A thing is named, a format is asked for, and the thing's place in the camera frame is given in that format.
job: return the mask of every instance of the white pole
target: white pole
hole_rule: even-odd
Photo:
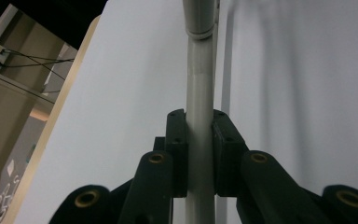
[[[213,25],[214,0],[183,1],[187,48],[187,224],[214,224]]]

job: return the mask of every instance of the cylindrical pipe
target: cylindrical pipe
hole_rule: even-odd
[[[214,25],[214,0],[183,0],[186,31],[194,39],[210,36]]]
[[[187,224],[214,224],[213,188],[213,39],[188,39],[187,53],[188,188]]]

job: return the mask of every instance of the white tube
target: white tube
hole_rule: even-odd
[[[187,224],[214,224],[213,188],[213,39],[188,39],[187,53],[188,189]]]
[[[194,39],[210,36],[214,25],[214,0],[183,0],[186,31]]]

